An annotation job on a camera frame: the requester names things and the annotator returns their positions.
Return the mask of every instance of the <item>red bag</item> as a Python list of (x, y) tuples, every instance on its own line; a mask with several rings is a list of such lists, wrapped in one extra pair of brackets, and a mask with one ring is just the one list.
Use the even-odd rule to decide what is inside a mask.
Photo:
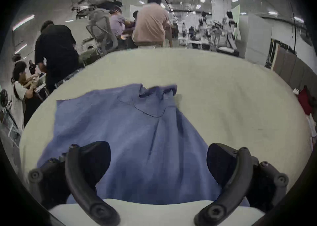
[(299, 93), (298, 95), (298, 101), (301, 104), (301, 106), (304, 109), (305, 114), (310, 115), (313, 108), (312, 106), (309, 104), (309, 100), (308, 100), (308, 94), (307, 94), (307, 87), (305, 86), (303, 88), (303, 90)]

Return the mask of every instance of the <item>pink shirt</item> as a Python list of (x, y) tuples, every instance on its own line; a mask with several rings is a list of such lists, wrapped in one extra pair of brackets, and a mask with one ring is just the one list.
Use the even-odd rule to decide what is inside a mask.
[(143, 6), (138, 12), (133, 32), (134, 42), (160, 42), (165, 40), (165, 26), (168, 24), (168, 11), (157, 3)]

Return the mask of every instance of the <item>gray office chair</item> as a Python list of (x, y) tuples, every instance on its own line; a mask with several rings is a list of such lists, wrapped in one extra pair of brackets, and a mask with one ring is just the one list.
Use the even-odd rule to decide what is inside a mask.
[(104, 9), (95, 9), (89, 15), (86, 29), (97, 43), (102, 55), (110, 53), (118, 46), (118, 40), (111, 31), (110, 14)]

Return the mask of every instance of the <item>blue cloth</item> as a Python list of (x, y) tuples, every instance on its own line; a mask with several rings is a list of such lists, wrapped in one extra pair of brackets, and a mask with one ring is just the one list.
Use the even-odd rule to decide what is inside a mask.
[(37, 166), (73, 143), (107, 141), (111, 163), (96, 185), (100, 198), (143, 204), (216, 200), (221, 187), (206, 164), (208, 146), (177, 109), (176, 89), (131, 84), (57, 101), (54, 137)]

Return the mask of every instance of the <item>woman in white shirt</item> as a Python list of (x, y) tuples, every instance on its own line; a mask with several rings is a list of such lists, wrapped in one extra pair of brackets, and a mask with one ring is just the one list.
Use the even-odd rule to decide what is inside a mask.
[(32, 75), (30, 78), (26, 79), (26, 63), (19, 61), (14, 65), (13, 74), (12, 74), (12, 83), (13, 83), (13, 94), (12, 94), (12, 108), (11, 112), (14, 117), (14, 120), (18, 126), (18, 129), (23, 130), (24, 122), (24, 111), (25, 105), (24, 100), (27, 98), (33, 97), (33, 91), (36, 88), (36, 84), (31, 84), (29, 89), (23, 87), (24, 84), (32, 80), (38, 74)]

